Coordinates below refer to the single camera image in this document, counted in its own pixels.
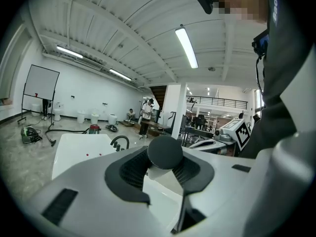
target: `railing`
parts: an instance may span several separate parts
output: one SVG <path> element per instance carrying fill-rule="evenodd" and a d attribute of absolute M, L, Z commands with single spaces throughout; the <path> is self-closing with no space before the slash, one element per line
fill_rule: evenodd
<path fill-rule="evenodd" d="M 187 103 L 205 104 L 205 105 L 218 105 L 226 106 L 233 108 L 240 108 L 247 110 L 247 103 L 245 101 L 233 100 L 233 99 L 224 99 L 224 98 L 215 98 L 215 97 L 199 97 L 199 96 L 187 96 Z"/>

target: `concrete floor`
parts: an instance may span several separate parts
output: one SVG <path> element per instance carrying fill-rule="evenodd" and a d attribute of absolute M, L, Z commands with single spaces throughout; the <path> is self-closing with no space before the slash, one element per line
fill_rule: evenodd
<path fill-rule="evenodd" d="M 32 144 L 23 144 L 21 139 L 21 128 L 27 124 L 36 124 L 41 116 L 33 117 L 27 114 L 24 124 L 18 125 L 17 120 L 20 117 L 12 119 L 0 125 L 0 173 L 4 182 L 12 195 L 21 201 L 28 200 L 38 189 L 43 187 L 51 180 L 54 158 L 58 143 L 62 134 L 67 132 L 51 132 L 49 137 L 57 140 L 54 147 L 45 137 L 44 133 L 50 125 L 50 120 L 42 120 L 39 124 L 33 125 L 35 129 L 40 129 L 40 136 L 43 140 Z M 125 135 L 130 140 L 130 148 L 138 146 L 147 146 L 154 139 L 149 136 L 147 139 L 139 140 L 138 130 L 133 127 L 125 127 L 121 124 L 117 125 L 118 132 L 113 133 L 105 129 L 107 122 L 98 123 L 102 130 L 100 133 L 108 134 L 113 139 L 118 135 Z M 83 124 L 77 123 L 75 119 L 62 118 L 55 122 L 54 129 L 67 130 L 86 130 L 89 128 L 90 122 L 85 121 Z M 125 148 L 124 140 L 120 141 L 122 147 Z M 175 179 L 172 172 L 159 177 L 159 183 L 172 191 L 182 194 L 182 188 Z"/>

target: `black pants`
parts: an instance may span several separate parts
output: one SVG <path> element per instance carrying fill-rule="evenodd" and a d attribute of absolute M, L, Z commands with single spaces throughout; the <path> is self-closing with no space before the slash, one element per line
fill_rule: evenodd
<path fill-rule="evenodd" d="M 43 115 L 47 117 L 47 110 L 48 110 L 48 100 L 43 99 Z"/>
<path fill-rule="evenodd" d="M 142 118 L 142 121 L 150 121 L 150 119 Z M 141 122 L 140 130 L 139 130 L 139 135 L 145 135 L 145 134 L 147 134 L 148 126 L 149 126 L 148 124 L 144 124 L 144 123 Z"/>

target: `whiteboard stand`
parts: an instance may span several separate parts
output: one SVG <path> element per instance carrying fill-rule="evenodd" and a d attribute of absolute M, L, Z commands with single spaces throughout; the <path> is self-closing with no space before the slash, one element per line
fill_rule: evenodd
<path fill-rule="evenodd" d="M 23 108 L 24 95 L 27 95 L 30 97 L 47 99 L 48 101 L 52 101 L 51 112 L 50 112 L 50 127 L 54 125 L 53 105 L 54 105 L 55 88 L 56 88 L 58 77 L 59 77 L 59 72 L 57 71 L 39 67 L 33 64 L 31 65 L 28 77 L 26 79 L 26 82 L 23 88 L 22 104 L 21 104 L 21 118 L 17 121 L 18 124 L 20 124 L 20 121 L 26 119 L 26 117 L 23 117 L 23 111 L 32 111 L 32 110 Z"/>

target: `faucet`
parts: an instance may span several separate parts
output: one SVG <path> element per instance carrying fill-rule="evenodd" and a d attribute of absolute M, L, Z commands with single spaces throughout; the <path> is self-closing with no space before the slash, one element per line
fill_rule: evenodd
<path fill-rule="evenodd" d="M 115 138 L 111 141 L 110 145 L 112 146 L 113 143 L 114 143 L 116 140 L 120 139 L 120 138 L 123 138 L 123 139 L 126 140 L 126 149 L 128 149 L 128 148 L 129 148 L 129 139 L 128 139 L 126 136 L 124 136 L 124 135 L 119 135 L 119 136 L 115 137 Z"/>

